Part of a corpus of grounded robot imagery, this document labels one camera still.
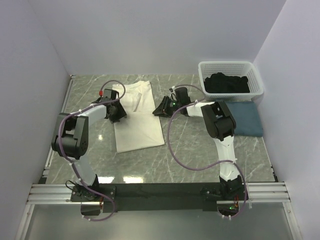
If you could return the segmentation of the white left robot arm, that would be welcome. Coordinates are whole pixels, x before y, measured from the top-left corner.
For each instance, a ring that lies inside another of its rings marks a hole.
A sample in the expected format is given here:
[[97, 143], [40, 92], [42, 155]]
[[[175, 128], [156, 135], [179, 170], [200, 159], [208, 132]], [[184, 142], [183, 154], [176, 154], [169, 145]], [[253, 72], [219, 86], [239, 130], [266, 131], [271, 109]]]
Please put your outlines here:
[[108, 120], [112, 124], [127, 117], [120, 103], [124, 94], [105, 88], [100, 97], [85, 109], [73, 113], [58, 114], [51, 148], [65, 158], [73, 169], [76, 186], [96, 194], [99, 191], [98, 176], [91, 168], [87, 156], [89, 147], [89, 128], [99, 120]]

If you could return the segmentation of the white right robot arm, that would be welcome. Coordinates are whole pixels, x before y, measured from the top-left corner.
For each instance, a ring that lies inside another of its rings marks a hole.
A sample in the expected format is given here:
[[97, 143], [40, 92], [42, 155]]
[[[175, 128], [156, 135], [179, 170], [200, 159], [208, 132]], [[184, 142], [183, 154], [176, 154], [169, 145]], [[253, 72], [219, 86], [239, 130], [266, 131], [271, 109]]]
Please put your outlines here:
[[[244, 177], [236, 164], [234, 150], [234, 135], [236, 121], [228, 106], [223, 101], [204, 102], [204, 100], [191, 101], [185, 85], [172, 87], [171, 94], [164, 96], [161, 103], [152, 114], [156, 117], [170, 118], [167, 127], [167, 145], [173, 159], [183, 168], [191, 171], [202, 171], [219, 165], [220, 194], [231, 195], [243, 187]], [[218, 162], [207, 167], [191, 168], [178, 160], [170, 143], [170, 128], [174, 117], [178, 114], [186, 117], [199, 117], [209, 136], [214, 140], [218, 153]]]

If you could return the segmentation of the cream white t shirt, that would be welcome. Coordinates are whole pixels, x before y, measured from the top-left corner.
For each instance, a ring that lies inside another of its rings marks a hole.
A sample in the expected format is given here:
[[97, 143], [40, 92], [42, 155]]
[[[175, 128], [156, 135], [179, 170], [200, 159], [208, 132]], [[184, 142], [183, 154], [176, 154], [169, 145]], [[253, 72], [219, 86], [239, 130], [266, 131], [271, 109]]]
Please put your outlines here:
[[125, 153], [165, 144], [160, 118], [153, 115], [156, 109], [150, 81], [138, 81], [113, 90], [123, 94], [120, 103], [127, 117], [114, 124], [116, 151]]

